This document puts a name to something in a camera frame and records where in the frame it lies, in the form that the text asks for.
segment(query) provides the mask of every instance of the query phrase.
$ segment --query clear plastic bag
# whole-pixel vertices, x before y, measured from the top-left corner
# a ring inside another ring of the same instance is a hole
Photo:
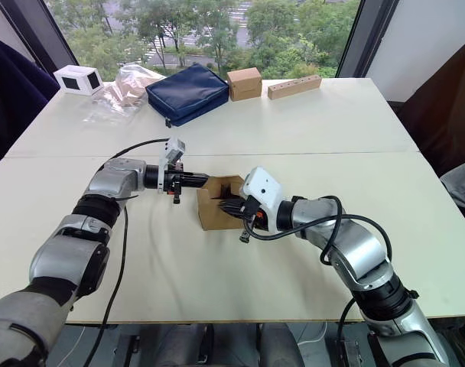
[[[130,123],[146,103],[146,86],[164,79],[159,73],[140,65],[128,64],[120,68],[114,82],[104,82],[103,88],[92,95],[90,113],[84,122],[115,125]]]

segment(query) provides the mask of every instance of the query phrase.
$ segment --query table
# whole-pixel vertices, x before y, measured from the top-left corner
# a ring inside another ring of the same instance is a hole
[[[170,135],[185,141],[188,156],[418,151],[370,79],[325,79],[319,89],[272,101],[267,86],[279,82],[264,81],[261,99],[228,102],[172,129],[148,104],[128,124],[84,122],[88,98],[59,91],[7,157],[109,157]]]
[[[141,157],[149,164],[154,156]],[[0,297],[22,289],[38,247],[70,213],[102,163],[98,157],[5,158],[0,163]],[[246,175],[262,165],[285,196],[336,194],[348,213],[379,222],[393,263],[428,317],[465,315],[465,221],[418,152],[185,156],[189,171]],[[249,244],[240,230],[204,232],[194,189],[180,205],[145,191],[128,203],[125,275],[111,323],[337,320],[350,299],[320,250],[291,236]],[[102,319],[119,271],[122,217],[100,289],[69,323]],[[360,318],[356,307],[348,319]]]

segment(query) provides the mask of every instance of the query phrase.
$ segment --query floor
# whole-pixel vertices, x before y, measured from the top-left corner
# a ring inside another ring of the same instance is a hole
[[[332,365],[327,347],[332,345],[336,335],[335,323],[289,323],[296,339],[306,367]],[[93,358],[94,366],[123,366],[128,339],[132,335],[141,335],[140,348],[132,354],[131,367],[149,365],[159,340],[172,325],[119,325],[106,330],[100,347]],[[256,326],[254,323],[232,323],[214,325],[214,354],[210,363],[224,365],[258,366],[258,352],[255,347]],[[48,367],[76,367],[86,360],[98,333],[95,327],[65,326],[56,346],[47,360]],[[358,342],[359,353],[363,367],[376,367],[366,335],[368,329],[364,323],[345,326],[344,335],[347,339]],[[74,351],[63,360],[67,353],[80,339]],[[451,366],[460,367],[453,357]]]

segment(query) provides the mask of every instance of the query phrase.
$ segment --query wooden block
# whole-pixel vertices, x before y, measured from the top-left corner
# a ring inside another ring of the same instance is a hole
[[[319,75],[305,76],[296,80],[285,81],[280,84],[268,87],[269,99],[291,96],[295,93],[305,92],[306,90],[319,88],[322,78]]]

